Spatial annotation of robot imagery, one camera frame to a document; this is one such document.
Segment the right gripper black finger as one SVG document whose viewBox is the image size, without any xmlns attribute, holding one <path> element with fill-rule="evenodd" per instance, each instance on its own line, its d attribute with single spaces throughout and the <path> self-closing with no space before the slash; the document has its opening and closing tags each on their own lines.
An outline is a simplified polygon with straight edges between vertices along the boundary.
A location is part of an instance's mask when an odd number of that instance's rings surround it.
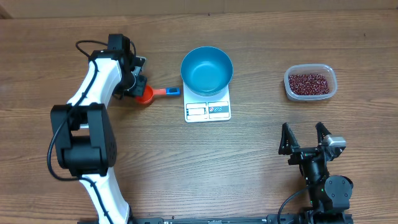
<svg viewBox="0 0 398 224">
<path fill-rule="evenodd" d="M 325 127 L 325 125 L 322 122 L 318 122 L 316 125 L 316 130 L 317 130 L 317 140 L 318 140 L 318 144 L 321 145 L 324 137 L 331 134 L 331 132 L 329 132 L 329 130 Z"/>
<path fill-rule="evenodd" d="M 282 125 L 282 135 L 278 153 L 280 155 L 290 155 L 295 153 L 300 148 L 300 145 L 295 138 L 295 135 L 289 125 L 284 123 Z"/>
</svg>

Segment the red measuring scoop blue handle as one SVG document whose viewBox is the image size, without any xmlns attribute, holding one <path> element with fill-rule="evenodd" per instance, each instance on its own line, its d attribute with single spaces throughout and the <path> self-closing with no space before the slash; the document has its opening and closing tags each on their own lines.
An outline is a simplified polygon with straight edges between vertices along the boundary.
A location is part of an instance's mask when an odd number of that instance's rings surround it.
<svg viewBox="0 0 398 224">
<path fill-rule="evenodd" d="M 142 96 L 136 96 L 135 100 L 143 105 L 151 103 L 156 96 L 180 96 L 181 90 L 178 87 L 153 89 L 147 85 Z"/>
</svg>

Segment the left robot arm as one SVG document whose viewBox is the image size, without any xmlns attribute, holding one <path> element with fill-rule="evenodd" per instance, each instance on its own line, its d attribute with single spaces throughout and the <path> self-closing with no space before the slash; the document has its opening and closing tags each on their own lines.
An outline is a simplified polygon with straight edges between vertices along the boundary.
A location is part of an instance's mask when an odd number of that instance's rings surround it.
<svg viewBox="0 0 398 224">
<path fill-rule="evenodd" d="M 109 35 L 105 46 L 88 56 L 88 73 L 75 95 L 50 112 L 53 137 L 47 167 L 55 179 L 84 186 L 98 223 L 133 223 L 114 172 L 117 144 L 107 107 L 114 95 L 143 96 L 147 78 L 141 70 L 146 60 L 122 34 Z"/>
</svg>

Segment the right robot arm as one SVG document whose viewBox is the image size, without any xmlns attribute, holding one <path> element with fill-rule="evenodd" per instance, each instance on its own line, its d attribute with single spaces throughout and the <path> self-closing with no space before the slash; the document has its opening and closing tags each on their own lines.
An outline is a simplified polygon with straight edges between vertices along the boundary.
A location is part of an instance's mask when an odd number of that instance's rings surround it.
<svg viewBox="0 0 398 224">
<path fill-rule="evenodd" d="M 306 187 L 282 203 L 276 215 L 277 223 L 353 223 L 352 216 L 345 214 L 350 206 L 353 182 L 342 175 L 330 175 L 327 168 L 327 163 L 345 150 L 346 140 L 329 132 L 321 122 L 315 127 L 318 144 L 300 147 L 289 125 L 282 125 L 278 153 L 290 156 L 290 166 L 299 166 Z M 298 214 L 283 215 L 286 204 L 304 192 L 308 192 L 310 206 L 301 208 Z"/>
</svg>

